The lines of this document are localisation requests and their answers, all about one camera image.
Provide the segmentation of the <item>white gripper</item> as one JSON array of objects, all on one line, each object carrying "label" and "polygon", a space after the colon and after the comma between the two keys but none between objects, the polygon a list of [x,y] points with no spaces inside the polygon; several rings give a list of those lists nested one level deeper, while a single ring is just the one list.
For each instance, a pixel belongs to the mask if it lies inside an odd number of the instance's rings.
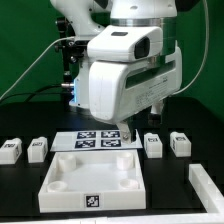
[{"label": "white gripper", "polygon": [[173,94],[181,82],[182,54],[178,46],[156,69],[147,59],[134,63],[94,62],[89,71],[90,112],[101,122],[118,123],[121,141],[131,144],[132,131],[123,120]]}]

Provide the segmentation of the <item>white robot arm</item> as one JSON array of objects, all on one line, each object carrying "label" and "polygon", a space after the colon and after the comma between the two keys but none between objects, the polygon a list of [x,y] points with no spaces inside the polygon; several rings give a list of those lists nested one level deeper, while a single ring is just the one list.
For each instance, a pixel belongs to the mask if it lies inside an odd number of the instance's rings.
[{"label": "white robot arm", "polygon": [[180,89],[176,0],[50,0],[75,35],[73,105],[134,141],[130,118]]}]

